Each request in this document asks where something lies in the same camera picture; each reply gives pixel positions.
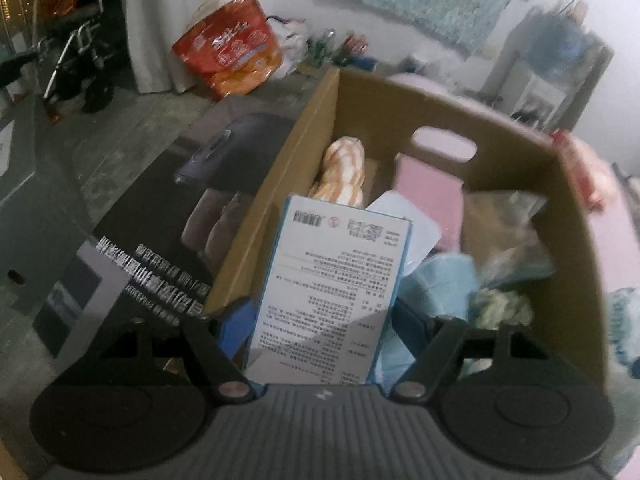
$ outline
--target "instruction leaflet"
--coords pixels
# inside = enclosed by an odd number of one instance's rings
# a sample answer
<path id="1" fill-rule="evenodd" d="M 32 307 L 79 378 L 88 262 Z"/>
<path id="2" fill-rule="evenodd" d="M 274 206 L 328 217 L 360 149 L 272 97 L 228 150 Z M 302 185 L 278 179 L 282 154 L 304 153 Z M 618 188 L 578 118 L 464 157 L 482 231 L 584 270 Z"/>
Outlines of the instruction leaflet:
<path id="1" fill-rule="evenodd" d="M 371 370 L 411 222 L 287 200 L 247 366 L 256 383 L 361 384 Z"/>

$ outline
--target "blue plastic piece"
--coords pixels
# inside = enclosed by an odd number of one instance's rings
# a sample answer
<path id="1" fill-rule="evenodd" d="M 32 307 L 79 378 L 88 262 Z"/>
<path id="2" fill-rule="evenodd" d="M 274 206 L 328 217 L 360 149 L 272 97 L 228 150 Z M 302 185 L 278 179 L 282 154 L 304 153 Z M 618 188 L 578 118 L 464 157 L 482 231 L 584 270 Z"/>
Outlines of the blue plastic piece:
<path id="1" fill-rule="evenodd" d="M 226 357 L 233 358 L 249 339 L 256 316 L 257 308 L 249 298 L 242 298 L 238 304 L 227 307 L 224 316 L 218 320 L 218 346 Z"/>
<path id="2" fill-rule="evenodd" d="M 351 66 L 366 70 L 367 72 L 373 72 L 376 69 L 378 60 L 369 56 L 353 56 L 351 58 Z"/>

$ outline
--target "concrete floor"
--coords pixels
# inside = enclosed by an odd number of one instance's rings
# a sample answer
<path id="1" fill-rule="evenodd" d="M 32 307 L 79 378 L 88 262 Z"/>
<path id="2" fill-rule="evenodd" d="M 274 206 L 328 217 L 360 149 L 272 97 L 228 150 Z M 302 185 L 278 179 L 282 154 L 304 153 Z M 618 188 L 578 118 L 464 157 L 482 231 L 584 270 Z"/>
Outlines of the concrete floor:
<path id="1" fill-rule="evenodd" d="M 270 102 L 274 112 L 297 119 L 317 82 L 292 74 L 252 95 Z M 68 155 L 94 226 L 181 131 L 214 105 L 198 94 L 206 90 L 140 95 L 132 75 L 123 72 L 116 79 L 113 101 L 97 114 L 79 111 L 82 98 L 60 104 L 65 119 L 53 132 Z M 0 305 L 0 439 L 29 478 L 47 465 L 29 431 L 29 412 L 55 377 L 32 321 L 32 316 Z"/>

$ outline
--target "white wall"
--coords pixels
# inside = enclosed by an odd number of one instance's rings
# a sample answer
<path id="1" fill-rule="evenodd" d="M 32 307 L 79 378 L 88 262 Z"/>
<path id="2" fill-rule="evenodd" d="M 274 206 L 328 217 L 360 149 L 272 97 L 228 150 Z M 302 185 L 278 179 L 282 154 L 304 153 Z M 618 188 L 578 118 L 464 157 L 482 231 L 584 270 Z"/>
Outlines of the white wall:
<path id="1" fill-rule="evenodd" d="M 513 0 L 490 34 L 482 57 L 460 61 L 456 78 L 464 86 L 481 89 L 511 29 L 533 6 L 552 8 L 558 0 Z M 640 174 L 640 0 L 585 0 L 589 12 L 584 25 L 615 50 L 615 56 L 596 87 L 575 133 L 601 156 Z M 447 49 L 410 25 L 375 12 L 352 0 L 260 0 L 268 14 L 305 18 L 314 32 L 335 28 L 338 36 L 353 29 L 367 35 L 369 53 L 398 62 L 408 53 L 438 57 Z"/>

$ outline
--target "pink fabric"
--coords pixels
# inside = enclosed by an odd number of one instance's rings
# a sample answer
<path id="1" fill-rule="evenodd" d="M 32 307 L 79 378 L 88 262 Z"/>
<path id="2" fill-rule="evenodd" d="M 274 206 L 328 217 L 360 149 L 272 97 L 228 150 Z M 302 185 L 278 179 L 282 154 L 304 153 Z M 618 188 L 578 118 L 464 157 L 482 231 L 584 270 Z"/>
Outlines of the pink fabric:
<path id="1" fill-rule="evenodd" d="M 617 200 L 608 204 L 603 212 L 592 212 L 589 226 L 604 293 L 626 286 L 640 286 L 640 247 L 625 202 Z M 616 480 L 638 479 L 640 448 L 636 449 L 633 458 L 616 476 Z"/>
<path id="2" fill-rule="evenodd" d="M 440 226 L 442 238 L 436 244 L 437 249 L 460 250 L 463 211 L 461 180 L 410 156 L 399 155 L 393 188 Z"/>

